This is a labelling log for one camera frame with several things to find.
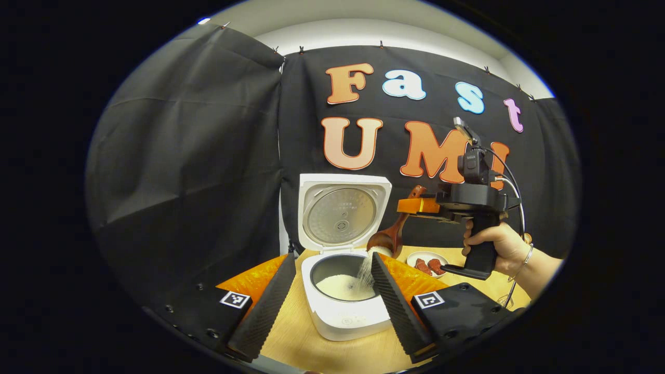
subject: ceiling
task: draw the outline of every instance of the ceiling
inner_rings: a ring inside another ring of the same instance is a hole
[[[457,39],[500,60],[501,43],[434,5],[418,0],[248,0],[211,16],[212,23],[257,37],[291,25],[325,19],[380,19]]]

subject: sausage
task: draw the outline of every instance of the sausage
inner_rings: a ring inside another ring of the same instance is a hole
[[[439,259],[431,259],[430,262],[427,263],[427,266],[439,276],[445,273],[445,271],[441,270],[441,261],[439,261]]]
[[[432,274],[432,271],[427,267],[427,265],[425,265],[425,261],[417,263],[415,268],[429,276]]]

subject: pink letter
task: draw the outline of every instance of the pink letter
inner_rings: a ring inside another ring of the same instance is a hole
[[[521,112],[519,111],[519,108],[515,106],[515,101],[512,98],[509,98],[507,100],[503,101],[503,105],[508,107],[508,115],[510,116],[510,124],[513,125],[513,128],[517,132],[522,132],[524,130],[524,126],[522,126],[521,123],[519,123],[519,118],[517,117],[518,114]]]

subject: white wall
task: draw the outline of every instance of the white wall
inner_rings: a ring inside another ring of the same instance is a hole
[[[509,82],[510,74],[501,62],[489,54],[451,37],[433,31],[401,23],[378,19],[327,19],[284,27],[254,37],[263,44],[275,48],[280,55],[305,50],[343,45],[379,45],[385,47],[416,49],[450,57],[475,65]]]
[[[296,53],[300,46],[305,50],[345,45],[379,45],[385,47],[416,49],[477,66],[489,67],[489,71],[535,98],[553,97],[540,78],[509,51],[496,59],[480,49],[457,39],[419,27],[378,19],[327,19],[284,27],[254,37],[281,55]],[[281,254],[287,253],[288,235],[284,229],[281,202],[279,204],[279,242]]]
[[[533,95],[534,98],[554,97],[549,87],[513,53],[509,53],[499,61],[508,74],[515,80],[513,84],[517,85],[519,83],[519,86],[527,94]]]

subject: white plate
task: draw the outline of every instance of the white plate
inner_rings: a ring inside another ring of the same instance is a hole
[[[414,266],[416,266],[416,260],[419,259],[419,258],[421,258],[423,261],[425,261],[425,265],[427,265],[427,263],[433,258],[439,259],[439,261],[441,261],[442,265],[447,265],[448,264],[448,261],[443,256],[441,256],[440,254],[435,254],[434,252],[426,252],[426,251],[418,251],[418,252],[414,252],[414,253],[410,254],[409,257],[406,258],[406,264],[413,268]],[[441,275],[438,275],[437,273],[432,272],[432,277],[441,278],[442,276],[444,276],[444,274],[445,274],[445,272]]]

